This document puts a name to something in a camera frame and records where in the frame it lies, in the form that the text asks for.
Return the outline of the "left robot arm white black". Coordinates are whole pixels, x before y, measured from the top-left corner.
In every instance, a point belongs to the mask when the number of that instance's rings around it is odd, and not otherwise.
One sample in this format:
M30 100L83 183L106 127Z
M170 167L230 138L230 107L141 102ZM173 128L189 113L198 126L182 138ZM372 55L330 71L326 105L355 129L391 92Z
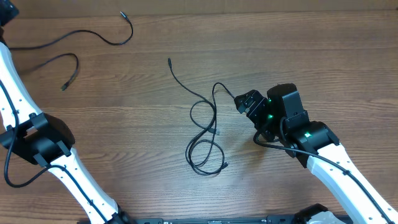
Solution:
M75 138L61 120L44 113L30 97L12 61L12 48L1 41L1 117L6 129L1 145L7 150L4 179L12 188L33 183L45 172L58 178L88 215L88 223L133 223L96 183L73 147ZM12 154L42 167L28 181L15 184L9 178Z

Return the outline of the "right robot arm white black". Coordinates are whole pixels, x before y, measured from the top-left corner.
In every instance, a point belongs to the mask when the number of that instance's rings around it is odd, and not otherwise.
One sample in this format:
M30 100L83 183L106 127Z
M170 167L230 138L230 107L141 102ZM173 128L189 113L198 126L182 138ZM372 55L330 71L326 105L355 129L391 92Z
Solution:
M356 168L337 135L310 121L293 83L272 87L262 96L251 90L234 98L236 109L253 123L253 141L296 158L337 199L353 223L397 223L397 211Z

